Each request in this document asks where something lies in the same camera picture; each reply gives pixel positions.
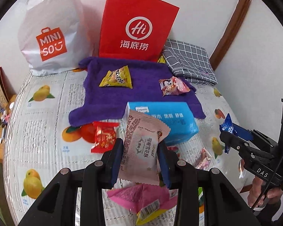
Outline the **blue snack packet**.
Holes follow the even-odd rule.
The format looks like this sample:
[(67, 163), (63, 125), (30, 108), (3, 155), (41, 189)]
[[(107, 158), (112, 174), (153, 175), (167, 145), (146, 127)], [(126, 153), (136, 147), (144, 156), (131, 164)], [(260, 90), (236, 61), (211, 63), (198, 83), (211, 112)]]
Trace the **blue snack packet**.
[(220, 130), (220, 140), (224, 143), (224, 152), (229, 153), (229, 150), (231, 149), (231, 147), (228, 144), (226, 144), (225, 141), (221, 139), (221, 135), (224, 132), (235, 134), (233, 122), (232, 122), (232, 119), (229, 113), (227, 114), (224, 122), (221, 125), (219, 125), (219, 130)]

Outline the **Lotso bear lollipop packet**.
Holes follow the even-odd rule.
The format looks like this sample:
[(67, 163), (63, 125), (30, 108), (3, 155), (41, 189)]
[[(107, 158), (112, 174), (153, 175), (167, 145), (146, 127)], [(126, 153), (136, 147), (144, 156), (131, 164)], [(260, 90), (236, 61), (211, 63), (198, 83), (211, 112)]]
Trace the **Lotso bear lollipop packet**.
[(210, 155), (210, 153), (205, 148), (202, 148), (201, 159), (195, 168), (200, 170), (207, 170), (210, 166), (211, 160), (212, 156)]

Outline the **magenta barcode snack packet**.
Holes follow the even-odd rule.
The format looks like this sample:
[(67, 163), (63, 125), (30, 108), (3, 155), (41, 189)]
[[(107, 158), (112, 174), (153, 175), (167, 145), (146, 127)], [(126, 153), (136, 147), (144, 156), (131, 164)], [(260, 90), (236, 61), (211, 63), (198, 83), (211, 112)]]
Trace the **magenta barcode snack packet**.
[(136, 225), (144, 225), (177, 205), (178, 190), (150, 184), (109, 190), (108, 198), (137, 215)]

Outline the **red candy packet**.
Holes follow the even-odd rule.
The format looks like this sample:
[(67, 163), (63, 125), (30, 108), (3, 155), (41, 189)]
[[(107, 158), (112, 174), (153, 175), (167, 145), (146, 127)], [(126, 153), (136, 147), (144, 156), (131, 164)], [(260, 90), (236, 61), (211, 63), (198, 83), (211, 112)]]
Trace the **red candy packet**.
[(95, 142), (91, 148), (91, 153), (104, 153), (112, 150), (116, 142), (116, 130), (118, 122), (93, 122), (95, 131)]

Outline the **pale pink nougat packet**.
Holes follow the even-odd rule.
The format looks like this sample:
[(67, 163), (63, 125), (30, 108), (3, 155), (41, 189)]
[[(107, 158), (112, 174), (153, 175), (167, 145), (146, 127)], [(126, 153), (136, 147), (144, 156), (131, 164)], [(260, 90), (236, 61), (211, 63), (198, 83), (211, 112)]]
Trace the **pale pink nougat packet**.
[(135, 183), (158, 185), (156, 152), (158, 144), (170, 131), (161, 120), (130, 110), (118, 177)]

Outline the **pink Haidilao chips packet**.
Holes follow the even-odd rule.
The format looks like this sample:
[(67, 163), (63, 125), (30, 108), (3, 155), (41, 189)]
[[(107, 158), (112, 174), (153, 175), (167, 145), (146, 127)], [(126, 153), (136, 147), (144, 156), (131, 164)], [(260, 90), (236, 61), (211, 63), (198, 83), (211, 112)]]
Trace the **pink Haidilao chips packet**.
[(190, 92), (190, 88), (179, 78), (172, 76), (169, 79), (159, 80), (162, 95), (181, 95)]

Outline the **yellow snack packet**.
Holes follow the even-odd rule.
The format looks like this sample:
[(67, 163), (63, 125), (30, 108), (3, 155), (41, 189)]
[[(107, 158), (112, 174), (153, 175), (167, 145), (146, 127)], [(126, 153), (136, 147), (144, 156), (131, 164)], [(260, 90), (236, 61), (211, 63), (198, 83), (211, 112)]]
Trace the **yellow snack packet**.
[(99, 87), (126, 87), (132, 89), (129, 67), (126, 65), (114, 71), (109, 70), (100, 82)]

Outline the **green snack packet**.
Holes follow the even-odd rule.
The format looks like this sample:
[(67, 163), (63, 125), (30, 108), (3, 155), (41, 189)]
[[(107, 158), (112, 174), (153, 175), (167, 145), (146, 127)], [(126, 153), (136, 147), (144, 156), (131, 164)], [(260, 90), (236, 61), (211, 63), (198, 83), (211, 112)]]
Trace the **green snack packet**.
[(203, 199), (203, 190), (202, 187), (198, 188), (198, 206), (199, 206), (199, 214), (204, 212), (204, 199)]

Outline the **fruit print table cover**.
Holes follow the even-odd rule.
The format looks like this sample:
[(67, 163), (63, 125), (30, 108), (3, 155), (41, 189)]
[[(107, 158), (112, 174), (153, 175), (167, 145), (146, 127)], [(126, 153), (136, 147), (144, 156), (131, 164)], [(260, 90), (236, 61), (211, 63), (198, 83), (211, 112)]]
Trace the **fruit print table cover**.
[[(62, 132), (69, 126), (70, 111), (84, 103), (86, 76), (86, 71), (43, 77), (28, 75), (20, 89), (6, 131), (3, 159), (5, 194), (14, 223), (19, 223), (34, 203), (33, 198), (22, 192), (28, 170), (35, 170), (46, 186), (62, 168), (79, 170), (100, 158), (98, 153), (90, 152), (91, 144), (84, 139), (73, 142), (62, 139)], [(195, 88), (205, 119), (197, 120), (199, 132), (195, 136), (178, 145), (180, 158), (197, 165), (201, 151), (207, 150), (211, 156), (209, 168), (220, 169), (240, 191), (247, 174), (240, 169), (238, 153), (231, 150), (216, 155), (213, 151), (213, 140), (219, 138), (223, 122), (215, 112), (230, 115), (233, 122), (237, 118), (225, 98), (215, 95), (215, 87)]]

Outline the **blue tissue pack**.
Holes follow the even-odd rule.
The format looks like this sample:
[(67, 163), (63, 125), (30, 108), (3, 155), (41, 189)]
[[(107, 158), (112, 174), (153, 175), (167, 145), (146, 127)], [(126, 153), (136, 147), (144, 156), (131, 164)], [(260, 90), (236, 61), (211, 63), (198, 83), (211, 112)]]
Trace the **blue tissue pack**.
[(194, 115), (185, 102), (128, 102), (123, 115), (124, 121), (130, 110), (151, 115), (164, 122), (171, 129), (165, 139), (167, 146), (187, 142), (199, 132)]

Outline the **grey checked folded cloth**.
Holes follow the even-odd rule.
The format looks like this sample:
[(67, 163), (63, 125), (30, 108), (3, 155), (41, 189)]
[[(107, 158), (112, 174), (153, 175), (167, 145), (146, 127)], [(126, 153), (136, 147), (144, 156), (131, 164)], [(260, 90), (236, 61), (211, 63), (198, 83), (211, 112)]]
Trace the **grey checked folded cloth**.
[(167, 39), (162, 50), (165, 63), (176, 77), (200, 85), (217, 85), (205, 48)]

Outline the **purple towel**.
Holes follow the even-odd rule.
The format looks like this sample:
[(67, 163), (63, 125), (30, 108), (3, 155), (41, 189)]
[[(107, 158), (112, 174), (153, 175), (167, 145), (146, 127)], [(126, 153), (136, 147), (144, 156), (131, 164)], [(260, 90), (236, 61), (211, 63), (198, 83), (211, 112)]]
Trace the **purple towel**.
[[(120, 119), (128, 102), (186, 102), (197, 119), (206, 115), (196, 97), (196, 89), (181, 95), (163, 96), (159, 80), (169, 79), (172, 72), (167, 65), (150, 61), (87, 57), (78, 64), (87, 69), (83, 86), (85, 100), (82, 107), (70, 111), (69, 124), (80, 127), (94, 121)], [(108, 71), (128, 66), (132, 88), (100, 87), (99, 84)]]

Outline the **yellow packet behind towel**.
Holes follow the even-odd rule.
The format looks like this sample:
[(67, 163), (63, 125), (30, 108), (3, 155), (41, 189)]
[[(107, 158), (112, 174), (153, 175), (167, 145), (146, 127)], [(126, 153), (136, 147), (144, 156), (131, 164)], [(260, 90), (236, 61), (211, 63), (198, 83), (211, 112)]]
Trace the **yellow packet behind towel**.
[(160, 56), (160, 58), (157, 61), (158, 63), (166, 64), (164, 56)]

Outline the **white Miniso plastic bag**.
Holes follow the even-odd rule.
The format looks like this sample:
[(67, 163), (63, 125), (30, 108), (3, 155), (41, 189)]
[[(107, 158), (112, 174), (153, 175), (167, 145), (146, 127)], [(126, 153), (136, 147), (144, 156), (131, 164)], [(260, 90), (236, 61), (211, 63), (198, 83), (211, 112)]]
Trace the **white Miniso plastic bag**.
[(81, 0), (25, 0), (19, 48), (35, 76), (78, 67), (93, 49)]

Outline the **brown wooden door frame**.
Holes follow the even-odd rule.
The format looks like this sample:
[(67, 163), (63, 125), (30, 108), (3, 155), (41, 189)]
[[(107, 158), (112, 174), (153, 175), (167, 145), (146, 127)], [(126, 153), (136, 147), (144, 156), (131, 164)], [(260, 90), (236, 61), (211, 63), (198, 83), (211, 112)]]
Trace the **brown wooden door frame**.
[(231, 16), (221, 39), (210, 57), (210, 63), (213, 70), (217, 69), (236, 38), (247, 15), (251, 2), (252, 0), (238, 0), (233, 15)]

